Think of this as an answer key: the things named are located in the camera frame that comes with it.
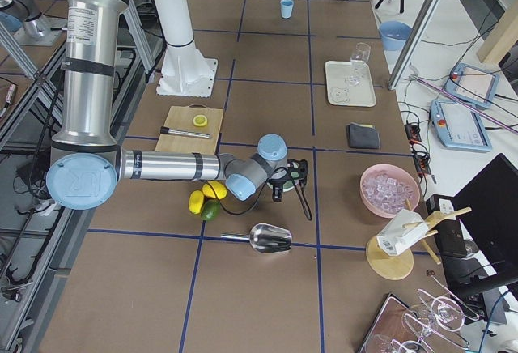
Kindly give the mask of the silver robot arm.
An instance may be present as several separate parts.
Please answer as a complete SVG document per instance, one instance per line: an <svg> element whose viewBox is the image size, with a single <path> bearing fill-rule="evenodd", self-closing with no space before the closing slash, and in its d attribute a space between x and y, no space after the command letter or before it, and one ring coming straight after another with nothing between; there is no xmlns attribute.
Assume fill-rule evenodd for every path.
<svg viewBox="0 0 518 353"><path fill-rule="evenodd" d="M1 0L1 24L20 45L51 46L67 19L44 15L34 0Z"/></svg>
<svg viewBox="0 0 518 353"><path fill-rule="evenodd" d="M46 186L64 207L88 210L106 202L121 179L223 181L239 200L264 184L274 194L291 180L284 140L262 137L242 160L228 154L127 151L111 135L115 52L120 15L130 0L68 0L64 109L53 136Z"/></svg>

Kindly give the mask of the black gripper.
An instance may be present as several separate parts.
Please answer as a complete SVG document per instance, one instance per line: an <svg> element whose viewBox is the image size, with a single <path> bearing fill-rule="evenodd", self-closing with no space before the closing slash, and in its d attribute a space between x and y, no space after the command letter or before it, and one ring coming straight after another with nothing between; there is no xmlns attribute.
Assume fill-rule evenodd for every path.
<svg viewBox="0 0 518 353"><path fill-rule="evenodd" d="M283 193L292 190L292 181L286 169L279 169L270 178L270 188L272 189L272 200L274 202L281 202Z"/></svg>

